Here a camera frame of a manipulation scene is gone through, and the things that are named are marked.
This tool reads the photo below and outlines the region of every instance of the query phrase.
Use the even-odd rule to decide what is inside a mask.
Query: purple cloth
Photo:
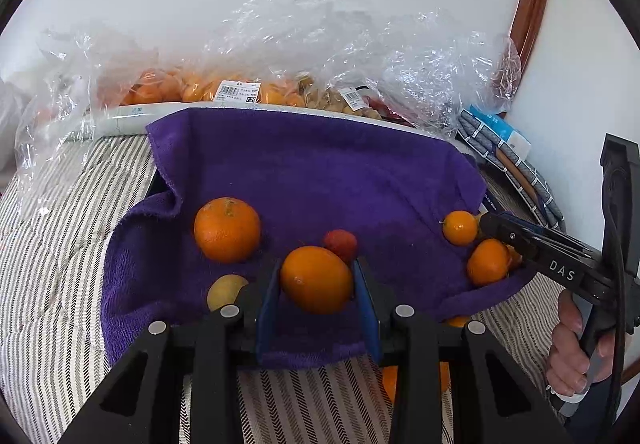
[[[532,274],[475,289],[470,248],[455,247],[439,222],[477,211],[478,171],[450,144],[344,119],[252,110],[186,110],[148,127],[169,190],[133,206],[116,226],[104,263],[102,332],[114,363],[150,322],[180,324],[207,312],[209,286],[235,273],[251,280],[266,254],[321,245],[353,232],[374,275],[402,303],[438,320],[507,299]],[[207,260],[193,238],[198,209],[231,196],[260,215],[262,242],[247,262]],[[364,352],[354,302],[335,315],[302,312],[280,296],[271,368],[319,366]]]

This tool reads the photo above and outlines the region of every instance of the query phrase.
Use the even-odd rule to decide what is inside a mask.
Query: red fruit
[[[322,239],[322,245],[347,265],[350,265],[358,254],[358,240],[353,233],[343,229],[329,231]]]

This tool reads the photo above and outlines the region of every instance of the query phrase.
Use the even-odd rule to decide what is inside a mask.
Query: striped tablecloth
[[[72,160],[79,147],[65,150]],[[110,137],[94,145],[73,190],[48,214],[20,217],[15,180],[0,200],[0,388],[34,443],[56,442],[109,371],[100,330],[104,253],[154,170],[145,136]],[[44,179],[56,182],[64,171],[57,164]],[[541,391],[559,291],[538,276],[475,316]],[[388,440],[392,405],[367,356],[310,370],[241,372],[238,389],[247,443]],[[189,442],[190,392],[187,379],[181,443]],[[443,395],[442,439],[452,442],[450,392]]]

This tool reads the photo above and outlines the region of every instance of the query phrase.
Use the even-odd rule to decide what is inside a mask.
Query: black cable
[[[612,177],[615,172],[616,170],[605,171],[604,183],[602,186],[602,213],[605,220],[605,231],[609,228],[609,233],[614,242],[610,247],[603,247],[603,250],[609,250],[614,257],[613,264],[616,274],[616,332],[611,382],[609,384],[609,394],[607,395],[607,411],[602,419],[602,424],[598,433],[598,442],[604,441],[609,429],[615,422],[616,411],[618,410],[618,399],[620,398],[622,387],[622,372],[625,362],[625,262],[622,255],[622,243],[618,234],[618,227],[616,226],[609,207],[608,198],[610,197],[610,194],[607,193],[610,190]]]

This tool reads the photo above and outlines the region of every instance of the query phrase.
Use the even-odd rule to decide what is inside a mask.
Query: silver bolt
[[[484,323],[480,322],[480,321],[470,321],[468,323],[468,325],[466,326],[466,328],[469,329],[469,332],[471,332],[471,334],[476,334],[476,335],[480,335],[480,334],[484,334],[484,331],[486,330],[486,327],[484,326]]]
[[[166,323],[164,321],[154,321],[149,325],[149,333],[157,336],[162,334],[166,330]]]
[[[220,315],[223,318],[233,318],[240,313],[240,309],[236,305],[225,305],[222,309],[220,309]]]
[[[396,314],[401,318],[411,318],[415,314],[415,309],[411,305],[398,305],[396,307]]]

